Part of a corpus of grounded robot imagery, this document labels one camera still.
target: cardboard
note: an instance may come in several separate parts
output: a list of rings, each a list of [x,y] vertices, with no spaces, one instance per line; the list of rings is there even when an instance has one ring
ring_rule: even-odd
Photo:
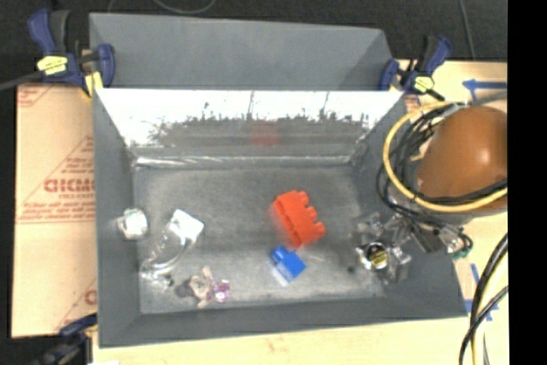
[[[13,337],[56,334],[97,309],[91,99],[17,90]]]

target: red toy block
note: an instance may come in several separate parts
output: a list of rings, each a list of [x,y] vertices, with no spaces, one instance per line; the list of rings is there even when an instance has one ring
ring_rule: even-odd
[[[275,198],[270,209],[273,219],[293,248],[315,242],[325,236],[322,222],[315,221],[317,212],[309,205],[305,191],[288,191]]]

